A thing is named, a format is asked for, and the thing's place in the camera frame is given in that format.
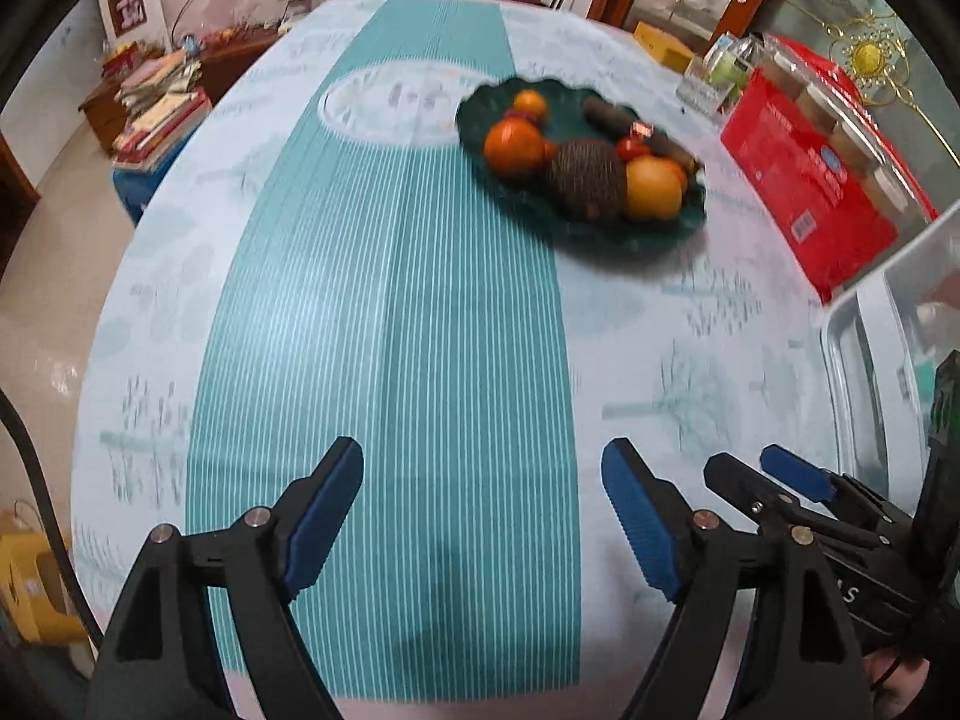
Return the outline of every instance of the beige floor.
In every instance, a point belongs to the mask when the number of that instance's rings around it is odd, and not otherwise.
[[[133,234],[109,160],[84,125],[40,182],[41,199],[0,280],[0,386],[43,464],[69,532],[77,401],[100,309]],[[13,442],[0,429],[0,509],[32,502]]]

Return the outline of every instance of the blue gripper pad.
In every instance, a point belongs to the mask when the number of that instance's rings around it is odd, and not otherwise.
[[[325,476],[323,482],[306,503],[299,522],[287,536],[287,559],[282,584],[291,599],[317,581],[326,556],[360,490],[363,482],[363,451],[360,445],[352,439],[338,439],[323,456],[310,479],[301,482],[309,483],[318,475]]]
[[[656,479],[626,439],[603,450],[600,477],[649,586],[673,601],[685,583],[678,540],[690,508],[669,482]]]
[[[827,503],[836,495],[829,474],[775,443],[760,452],[760,467],[813,503]]]

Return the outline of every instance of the orange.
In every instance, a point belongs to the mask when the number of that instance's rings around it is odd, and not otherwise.
[[[488,133],[483,156],[498,178],[526,178],[546,165],[546,141],[526,119],[503,119]]]
[[[524,89],[514,98],[513,108],[523,113],[528,113],[535,117],[538,122],[546,119],[547,104],[546,99],[539,92],[533,89]]]
[[[674,162],[672,159],[669,159],[668,157],[662,158],[661,162],[664,162],[664,165],[666,165],[666,167],[670,167],[673,170],[673,172],[677,174],[677,177],[680,180],[680,186],[683,187],[683,193],[686,194],[686,188],[690,185],[690,179],[689,179],[689,176],[686,174],[686,170],[684,170],[680,166],[679,162]]]
[[[635,220],[677,218],[683,185],[671,160],[640,157],[627,163],[627,215]]]

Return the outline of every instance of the screw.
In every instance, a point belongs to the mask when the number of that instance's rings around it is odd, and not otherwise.
[[[693,512],[693,524],[702,531],[712,531],[720,527],[720,517],[717,517],[709,509],[699,509],[699,511]]]
[[[174,535],[174,526],[168,522],[164,522],[162,525],[157,525],[152,531],[150,531],[150,541],[155,544],[162,544],[165,541],[170,540],[170,536]]]
[[[802,547],[810,546],[810,544],[813,543],[813,531],[803,525],[795,525],[791,528],[790,536],[793,538],[793,541]]]
[[[251,528],[259,528],[270,522],[270,509],[262,506],[256,506],[243,515],[243,522],[250,525]]]

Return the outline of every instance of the green scalloped plate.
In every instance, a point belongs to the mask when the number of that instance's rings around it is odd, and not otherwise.
[[[683,205],[680,206],[680,215],[675,220],[634,223],[623,220],[600,225],[564,218],[557,214],[553,205],[537,193],[532,185],[515,186],[496,178],[483,158],[483,144],[493,124],[503,118],[514,98],[524,89],[539,92],[549,105],[550,114],[544,127],[544,135],[549,140],[557,143],[579,138],[611,141],[584,119],[584,100],[591,95],[601,97],[593,89],[570,89],[557,79],[531,81],[516,76],[496,86],[478,86],[457,108],[456,122],[460,144],[473,162],[474,175],[505,209],[521,215],[524,220],[532,221],[546,233],[581,241],[603,242],[637,253],[669,250],[704,226],[707,221],[704,210],[706,191],[697,180],[690,181],[683,196]],[[637,115],[637,111],[632,108],[623,107]]]

